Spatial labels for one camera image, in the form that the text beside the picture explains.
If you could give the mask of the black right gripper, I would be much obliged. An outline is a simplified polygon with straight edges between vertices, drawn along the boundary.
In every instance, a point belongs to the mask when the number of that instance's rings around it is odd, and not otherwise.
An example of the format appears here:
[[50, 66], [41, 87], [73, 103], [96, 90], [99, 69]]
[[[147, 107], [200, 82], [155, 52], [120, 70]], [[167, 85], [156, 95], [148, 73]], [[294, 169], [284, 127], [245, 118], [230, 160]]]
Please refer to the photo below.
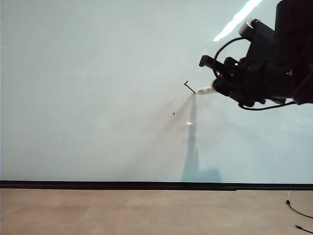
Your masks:
[[253, 107], [256, 102], [264, 105], [266, 100], [285, 104], [289, 90], [283, 91], [278, 89], [278, 85], [270, 84], [288, 76], [286, 69], [274, 64], [275, 31], [271, 28], [241, 28], [239, 35], [250, 42], [246, 56], [239, 62], [232, 57], [226, 57], [223, 63], [208, 55], [201, 57], [200, 67], [215, 69], [222, 74], [235, 74], [235, 84], [219, 78], [213, 81], [213, 88], [247, 107]]

